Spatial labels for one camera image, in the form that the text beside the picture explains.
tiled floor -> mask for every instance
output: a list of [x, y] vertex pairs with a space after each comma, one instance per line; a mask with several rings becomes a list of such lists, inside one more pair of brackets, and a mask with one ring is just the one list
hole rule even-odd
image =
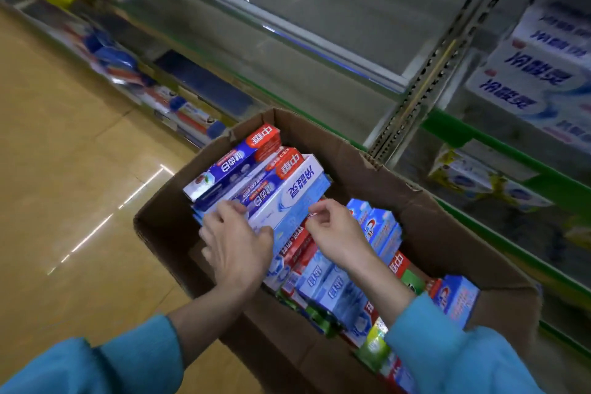
[[[90, 70], [0, 11], [0, 384], [72, 336], [100, 344], [187, 296], [135, 212], [195, 154]], [[260, 392], [215, 343], [181, 392]]]

blue jacket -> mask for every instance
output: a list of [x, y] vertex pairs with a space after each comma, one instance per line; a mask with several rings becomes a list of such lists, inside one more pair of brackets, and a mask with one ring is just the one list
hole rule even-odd
[[[386, 341], [421, 394], [541, 392], [505, 338], [485, 327], [459, 330], [426, 295], [404, 311]], [[0, 394], [172, 394], [182, 381], [175, 330], [165, 316], [155, 316], [103, 346], [82, 338], [56, 344]]]

forearm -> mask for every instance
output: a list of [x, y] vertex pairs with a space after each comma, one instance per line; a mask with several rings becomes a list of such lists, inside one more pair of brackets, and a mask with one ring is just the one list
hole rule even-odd
[[216, 286], [168, 315], [179, 338], [185, 368], [237, 319], [253, 294], [253, 289]]
[[344, 269], [388, 327], [416, 297], [371, 250], [359, 253]]

person's left hand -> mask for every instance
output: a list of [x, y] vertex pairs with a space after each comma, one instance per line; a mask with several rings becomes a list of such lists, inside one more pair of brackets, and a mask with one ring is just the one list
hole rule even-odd
[[245, 212], [240, 203], [220, 201], [216, 212], [203, 217], [199, 235], [207, 245], [203, 257], [212, 266], [218, 286], [254, 293], [271, 264], [273, 229], [263, 227], [256, 235]]

hand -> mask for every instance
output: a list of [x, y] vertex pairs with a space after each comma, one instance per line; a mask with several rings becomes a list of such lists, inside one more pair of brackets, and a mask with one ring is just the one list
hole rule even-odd
[[203, 257], [213, 268], [218, 287], [254, 294], [271, 264], [273, 229], [263, 227], [256, 235], [244, 213], [242, 204], [220, 201], [216, 212], [203, 217], [199, 236], [207, 245]]
[[323, 199], [308, 209], [316, 214], [306, 222], [306, 229], [318, 248], [338, 267], [349, 272], [359, 257], [374, 252], [349, 209], [334, 199]]

